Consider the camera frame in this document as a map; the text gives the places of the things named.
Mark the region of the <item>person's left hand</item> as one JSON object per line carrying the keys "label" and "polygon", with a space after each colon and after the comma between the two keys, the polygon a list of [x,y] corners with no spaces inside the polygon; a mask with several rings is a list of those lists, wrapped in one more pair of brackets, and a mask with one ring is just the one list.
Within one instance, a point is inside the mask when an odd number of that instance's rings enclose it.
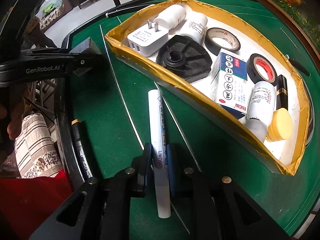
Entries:
{"label": "person's left hand", "polygon": [[15,140],[21,133],[22,120],[25,113],[25,99],[29,96],[26,83],[12,86],[9,91],[8,102],[1,100],[1,120],[10,117],[10,122],[5,127],[10,140]]}

